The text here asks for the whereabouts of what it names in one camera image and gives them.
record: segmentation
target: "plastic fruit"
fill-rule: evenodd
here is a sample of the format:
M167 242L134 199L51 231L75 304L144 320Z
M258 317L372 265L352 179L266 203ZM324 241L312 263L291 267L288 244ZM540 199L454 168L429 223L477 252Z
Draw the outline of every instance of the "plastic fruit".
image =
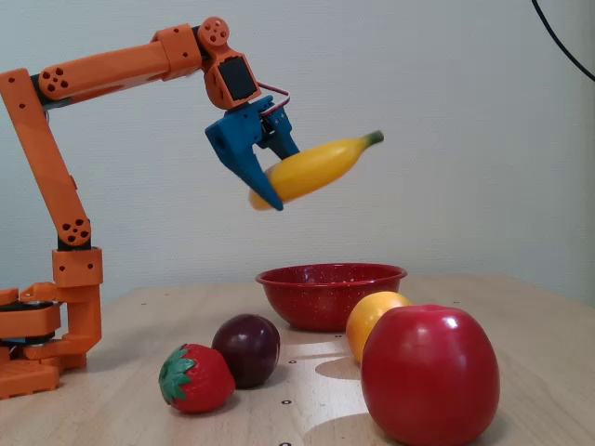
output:
M362 361L365 341L367 341L380 317L391 308L407 305L412 304L402 295L391 291L367 295L357 303L347 319L345 329L351 353L355 360Z
M213 348L185 344L165 361L159 373L164 400L184 413L217 409L235 390L225 360Z
M411 446L455 446L492 422L496 354L467 312L436 305L387 311L364 348L362 390L378 426Z
M285 158L265 171L283 203L318 190L345 175L364 151L384 140L376 131L361 138L341 139ZM271 209L253 190L248 195L252 207Z
M263 384L277 366L281 339L269 320L241 314L225 322L213 338L213 346L227 362L237 388Z

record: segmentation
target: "strawberry leaves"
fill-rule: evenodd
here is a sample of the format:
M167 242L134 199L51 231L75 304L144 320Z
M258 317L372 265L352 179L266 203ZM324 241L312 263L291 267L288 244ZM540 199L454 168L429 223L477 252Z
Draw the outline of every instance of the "strawberry leaves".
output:
M183 358L188 353L188 350L184 349L184 347L181 346L174 350L169 358L165 360L159 372L161 394L169 405L173 404L174 399L186 400L186 394L180 386L191 382L186 372L196 365L196 361Z

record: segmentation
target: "robotic arm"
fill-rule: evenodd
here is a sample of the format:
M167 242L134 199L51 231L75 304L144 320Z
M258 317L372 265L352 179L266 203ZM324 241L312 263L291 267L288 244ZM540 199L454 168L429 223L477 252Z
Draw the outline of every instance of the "robotic arm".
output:
M229 36L225 21L212 17L198 27L159 31L147 45L35 75L25 69L0 74L0 95L58 233L54 282L36 283L20 294L0 291L0 400L56 388L60 373L84 367L86 353L101 338L102 254L91 244L90 221L49 128L49 110L202 70L209 99L226 111L205 131L218 158L272 207L283 209L253 146L270 148L281 159L298 152L283 107L288 95L276 105L271 96L257 99L262 87L285 92L257 82L245 56L228 46ZM53 340L62 303L69 333Z

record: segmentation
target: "banana stem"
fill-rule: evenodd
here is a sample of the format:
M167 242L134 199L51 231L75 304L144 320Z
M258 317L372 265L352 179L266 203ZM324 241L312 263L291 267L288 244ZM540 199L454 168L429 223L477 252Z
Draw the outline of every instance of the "banana stem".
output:
M365 140L365 147L368 148L373 146L374 144L378 144L378 142L384 141L384 134L377 130L376 132L368 133L364 136Z

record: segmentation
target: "strawberry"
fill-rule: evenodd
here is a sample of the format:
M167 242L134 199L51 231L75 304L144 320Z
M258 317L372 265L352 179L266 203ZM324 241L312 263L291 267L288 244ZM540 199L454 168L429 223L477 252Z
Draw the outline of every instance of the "strawberry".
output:
M161 367L159 387L165 402L180 412L203 413L223 405L235 382L218 351L184 344Z

